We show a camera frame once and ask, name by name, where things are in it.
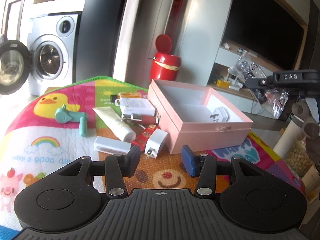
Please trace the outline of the white rectangular power bank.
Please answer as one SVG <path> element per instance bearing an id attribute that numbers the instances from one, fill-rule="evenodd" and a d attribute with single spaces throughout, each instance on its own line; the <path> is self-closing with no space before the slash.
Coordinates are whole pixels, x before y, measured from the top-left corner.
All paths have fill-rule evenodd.
<path id="1" fill-rule="evenodd" d="M 120 140 L 98 136 L 94 142 L 94 149 L 107 154 L 127 154 L 130 151 L 131 144 Z"/>

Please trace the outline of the red patterned comb case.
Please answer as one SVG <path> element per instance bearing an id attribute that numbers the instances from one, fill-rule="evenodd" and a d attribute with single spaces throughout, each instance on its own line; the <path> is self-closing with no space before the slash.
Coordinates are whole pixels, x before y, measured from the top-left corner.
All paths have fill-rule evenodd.
<path id="1" fill-rule="evenodd" d="M 151 137 L 153 132 L 158 129 L 157 125 L 149 125 L 142 133 L 140 133 L 134 140 L 132 140 L 131 144 L 133 146 L 138 146 L 141 152 L 144 152 L 146 147 L 146 142 Z"/>

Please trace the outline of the white wall charger plug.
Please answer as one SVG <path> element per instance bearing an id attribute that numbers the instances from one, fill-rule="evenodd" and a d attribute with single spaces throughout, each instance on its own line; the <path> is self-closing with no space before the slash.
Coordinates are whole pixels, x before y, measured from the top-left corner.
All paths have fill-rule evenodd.
<path id="1" fill-rule="evenodd" d="M 165 144 L 168 133 L 157 128 L 149 137 L 145 146 L 146 159 L 156 159 Z"/>

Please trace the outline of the cream lotion tube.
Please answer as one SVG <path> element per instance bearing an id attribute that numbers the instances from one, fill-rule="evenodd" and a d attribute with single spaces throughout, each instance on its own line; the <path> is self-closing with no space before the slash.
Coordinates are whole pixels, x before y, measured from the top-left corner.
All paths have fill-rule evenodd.
<path id="1" fill-rule="evenodd" d="M 112 107 L 94 107 L 93 111 L 119 140 L 131 142 L 136 138 L 133 129 L 121 119 Z"/>

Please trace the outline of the pink lip gloss tube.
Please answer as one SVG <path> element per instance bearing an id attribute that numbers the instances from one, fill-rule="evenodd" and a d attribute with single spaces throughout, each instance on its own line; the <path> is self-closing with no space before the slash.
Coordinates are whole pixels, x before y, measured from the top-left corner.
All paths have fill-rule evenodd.
<path id="1" fill-rule="evenodd" d="M 127 122 L 141 125 L 157 125 L 159 123 L 159 118 L 151 115 L 141 115 L 141 114 L 122 114 L 121 119 Z"/>

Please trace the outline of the white packaged charger box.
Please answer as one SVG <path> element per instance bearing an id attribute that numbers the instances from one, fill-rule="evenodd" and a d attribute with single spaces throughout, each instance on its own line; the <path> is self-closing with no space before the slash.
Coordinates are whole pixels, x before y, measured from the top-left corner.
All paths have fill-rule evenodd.
<path id="1" fill-rule="evenodd" d="M 120 107 L 122 114 L 139 114 L 154 116 L 156 113 L 155 107 L 148 99 L 143 98 L 119 98 L 115 100 L 115 105 Z"/>

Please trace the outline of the orange patterned card box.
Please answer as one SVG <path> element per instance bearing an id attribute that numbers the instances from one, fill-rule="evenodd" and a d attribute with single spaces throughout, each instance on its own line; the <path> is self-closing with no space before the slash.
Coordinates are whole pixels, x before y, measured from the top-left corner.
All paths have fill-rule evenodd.
<path id="1" fill-rule="evenodd" d="M 117 99 L 121 98 L 142 98 L 142 94 L 140 92 L 135 93 L 118 93 L 110 95 L 110 100 L 114 102 Z"/>

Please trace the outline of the teal hand crank tool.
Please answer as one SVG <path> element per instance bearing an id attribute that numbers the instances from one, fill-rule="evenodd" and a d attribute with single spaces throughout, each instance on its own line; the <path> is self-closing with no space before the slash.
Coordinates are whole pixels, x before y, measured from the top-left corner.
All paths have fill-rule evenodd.
<path id="1" fill-rule="evenodd" d="M 82 137 L 87 135 L 88 115 L 84 112 L 74 112 L 66 109 L 66 105 L 58 108 L 55 112 L 55 120 L 60 124 L 77 122 L 79 124 L 79 134 Z"/>

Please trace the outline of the pink open gift box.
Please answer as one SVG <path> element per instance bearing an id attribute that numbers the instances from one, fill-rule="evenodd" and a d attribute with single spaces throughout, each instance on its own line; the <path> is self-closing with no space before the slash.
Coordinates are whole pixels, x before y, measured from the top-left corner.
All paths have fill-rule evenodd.
<path id="1" fill-rule="evenodd" d="M 170 154 L 179 154 L 184 145 L 193 151 L 240 145 L 253 121 L 212 87 L 175 81 L 152 80 L 148 100 L 155 107 L 159 127 L 168 133 Z M 224 107 L 228 122 L 213 122 L 214 109 Z"/>

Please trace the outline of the colourful cartoon play mat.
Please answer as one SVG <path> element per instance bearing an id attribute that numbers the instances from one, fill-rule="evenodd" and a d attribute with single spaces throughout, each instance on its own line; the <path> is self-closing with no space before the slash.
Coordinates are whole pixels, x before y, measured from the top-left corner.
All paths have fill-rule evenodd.
<path id="1" fill-rule="evenodd" d="M 110 77 L 95 77 L 42 95 L 16 116 L 1 143 L 1 239 L 12 239 L 21 230 L 13 207 L 21 190 L 81 156 L 89 155 L 93 161 L 108 156 L 94 149 L 96 137 L 118 138 L 92 108 L 110 106 L 120 114 L 119 108 L 110 102 L 110 95 L 119 92 L 138 92 L 144 98 L 148 93 L 146 89 Z M 67 103 L 68 110 L 87 113 L 87 136 L 79 135 L 79 123 L 56 122 L 54 112 L 63 103 Z M 242 156 L 305 194 L 302 180 L 252 132 L 240 146 L 204 153 L 219 161 L 230 161 L 234 155 Z M 142 152 L 135 175 L 124 178 L 128 192 L 141 188 L 194 191 L 198 178 L 188 176 L 179 154 L 170 154 L 163 148 L 157 159 L 148 160 L 144 155 Z"/>

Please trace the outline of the white adapter inside box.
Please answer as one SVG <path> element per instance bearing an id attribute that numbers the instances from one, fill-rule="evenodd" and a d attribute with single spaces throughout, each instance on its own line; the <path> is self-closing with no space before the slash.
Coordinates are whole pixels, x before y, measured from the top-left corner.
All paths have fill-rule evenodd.
<path id="1" fill-rule="evenodd" d="M 228 122 L 229 114 L 224 107 L 218 107 L 214 109 L 210 118 L 213 122 Z"/>

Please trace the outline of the black television screen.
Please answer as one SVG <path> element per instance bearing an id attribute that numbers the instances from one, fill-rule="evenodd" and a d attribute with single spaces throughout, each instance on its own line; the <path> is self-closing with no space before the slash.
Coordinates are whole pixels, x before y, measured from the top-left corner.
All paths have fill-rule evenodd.
<path id="1" fill-rule="evenodd" d="M 303 27 L 275 0 L 232 0 L 223 39 L 293 70 L 303 36 Z"/>

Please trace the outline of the yellow toy on shelf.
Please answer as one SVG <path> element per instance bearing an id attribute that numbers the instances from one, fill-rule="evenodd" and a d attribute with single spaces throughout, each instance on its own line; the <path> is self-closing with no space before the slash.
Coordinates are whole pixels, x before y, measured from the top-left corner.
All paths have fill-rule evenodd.
<path id="1" fill-rule="evenodd" d="M 228 89 L 229 88 L 229 82 L 226 81 L 222 81 L 222 80 L 217 80 L 216 85 L 218 87 L 224 88 L 224 89 Z"/>

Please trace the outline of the red pedal trash bin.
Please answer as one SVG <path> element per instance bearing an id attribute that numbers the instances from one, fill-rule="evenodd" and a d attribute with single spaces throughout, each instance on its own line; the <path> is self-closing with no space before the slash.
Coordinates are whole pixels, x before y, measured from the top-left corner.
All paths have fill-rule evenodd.
<path id="1" fill-rule="evenodd" d="M 172 41 L 166 34 L 161 34 L 155 39 L 156 54 L 152 58 L 150 81 L 167 80 L 175 81 L 182 60 L 171 54 Z"/>

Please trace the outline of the silver front-load washing machine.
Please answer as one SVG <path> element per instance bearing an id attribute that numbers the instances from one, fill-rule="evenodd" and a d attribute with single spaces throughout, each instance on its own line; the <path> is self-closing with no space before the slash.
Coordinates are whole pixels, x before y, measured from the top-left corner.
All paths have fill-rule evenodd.
<path id="1" fill-rule="evenodd" d="M 73 83 L 75 43 L 80 13 L 56 13 L 29 21 L 27 47 L 31 53 L 28 77 L 31 95 L 41 95 L 48 87 Z"/>

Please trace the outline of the round washing machine door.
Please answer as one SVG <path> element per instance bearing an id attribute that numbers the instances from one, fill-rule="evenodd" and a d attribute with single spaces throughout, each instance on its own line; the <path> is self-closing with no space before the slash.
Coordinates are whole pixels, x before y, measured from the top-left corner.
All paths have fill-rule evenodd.
<path id="1" fill-rule="evenodd" d="M 1 44 L 1 95 L 18 91 L 26 82 L 31 70 L 31 53 L 18 40 Z"/>

